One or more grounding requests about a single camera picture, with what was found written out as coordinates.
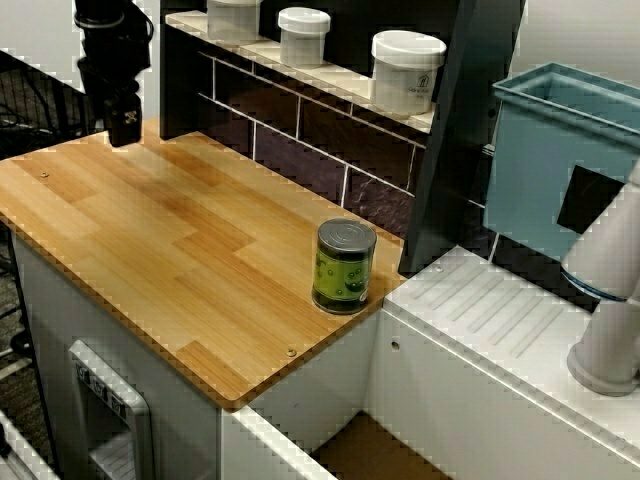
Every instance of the white cabinet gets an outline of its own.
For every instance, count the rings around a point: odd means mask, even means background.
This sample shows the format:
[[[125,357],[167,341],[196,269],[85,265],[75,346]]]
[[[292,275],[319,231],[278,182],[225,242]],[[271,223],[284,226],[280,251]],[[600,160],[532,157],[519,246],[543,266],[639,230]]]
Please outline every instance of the white cabinet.
[[[76,340],[147,402],[156,480],[219,478],[220,412],[215,404],[39,254],[15,237],[14,245],[64,479],[95,479],[68,354]]]
[[[307,454],[360,410],[455,480],[640,479],[632,462],[384,310],[223,413],[222,479],[334,478]]]

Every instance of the ridged surface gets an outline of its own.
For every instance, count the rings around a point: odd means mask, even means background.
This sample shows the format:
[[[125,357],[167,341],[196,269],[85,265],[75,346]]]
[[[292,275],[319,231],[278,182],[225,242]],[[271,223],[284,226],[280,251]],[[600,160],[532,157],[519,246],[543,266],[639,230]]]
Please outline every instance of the ridged surface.
[[[640,466],[640,392],[601,396],[567,368],[590,320],[584,310],[461,247],[388,295],[384,308]]]

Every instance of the blue plastic bin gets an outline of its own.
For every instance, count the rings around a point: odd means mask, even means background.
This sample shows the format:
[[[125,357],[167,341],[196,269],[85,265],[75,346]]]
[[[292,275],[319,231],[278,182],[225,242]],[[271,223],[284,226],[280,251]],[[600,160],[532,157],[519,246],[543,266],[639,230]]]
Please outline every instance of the blue plastic bin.
[[[555,63],[494,85],[502,100],[484,225],[561,260],[556,222],[576,165],[626,182],[640,156],[640,90]]]

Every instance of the shelf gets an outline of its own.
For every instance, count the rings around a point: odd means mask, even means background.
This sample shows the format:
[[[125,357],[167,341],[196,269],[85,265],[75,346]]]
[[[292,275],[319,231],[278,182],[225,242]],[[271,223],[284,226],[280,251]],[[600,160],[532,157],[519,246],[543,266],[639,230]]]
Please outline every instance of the shelf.
[[[394,290],[384,308],[549,415],[640,464],[640,389],[626,397],[599,395],[567,368],[589,313],[461,247]]]
[[[166,16],[166,22],[167,25],[193,35],[207,43],[216,45],[240,57],[275,70],[278,73],[307,85],[311,85],[325,93],[351,102],[378,115],[407,125],[417,131],[429,133],[431,130],[434,115],[433,107],[431,111],[427,113],[411,117],[384,112],[371,103],[371,85],[373,81],[369,77],[330,63],[325,63],[322,67],[311,70],[289,67],[280,61],[280,44],[268,39],[262,39],[254,44],[240,47],[229,46],[218,41],[210,40],[207,36],[207,14],[203,12],[173,13]]]

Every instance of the green can label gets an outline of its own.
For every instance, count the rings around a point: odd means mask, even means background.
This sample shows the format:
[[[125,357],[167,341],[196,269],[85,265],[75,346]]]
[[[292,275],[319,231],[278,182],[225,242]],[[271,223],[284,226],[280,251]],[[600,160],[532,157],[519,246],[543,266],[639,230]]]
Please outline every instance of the green can label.
[[[369,286],[369,258],[345,262],[335,260],[318,249],[313,286],[332,300],[363,302]]]

